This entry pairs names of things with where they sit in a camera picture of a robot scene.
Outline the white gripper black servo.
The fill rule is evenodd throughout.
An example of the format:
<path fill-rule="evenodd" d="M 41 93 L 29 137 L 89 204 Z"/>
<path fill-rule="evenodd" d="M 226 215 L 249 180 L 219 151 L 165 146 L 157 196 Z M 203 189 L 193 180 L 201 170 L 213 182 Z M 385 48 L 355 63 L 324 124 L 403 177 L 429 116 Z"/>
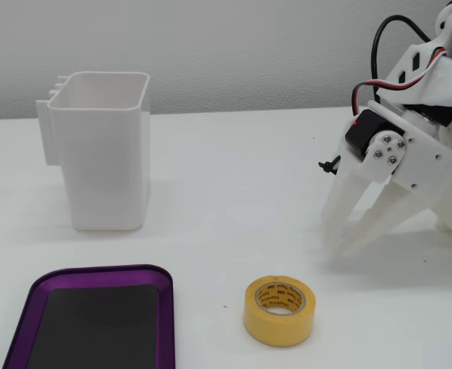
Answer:
<path fill-rule="evenodd" d="M 375 101 L 349 124 L 337 174 L 322 211 L 322 243 L 342 255 L 359 251 L 398 224 L 391 206 L 408 191 L 445 191 L 452 183 L 452 151 L 418 114 L 398 115 Z M 360 222 L 345 236 L 343 227 L 369 185 L 386 185 Z"/>

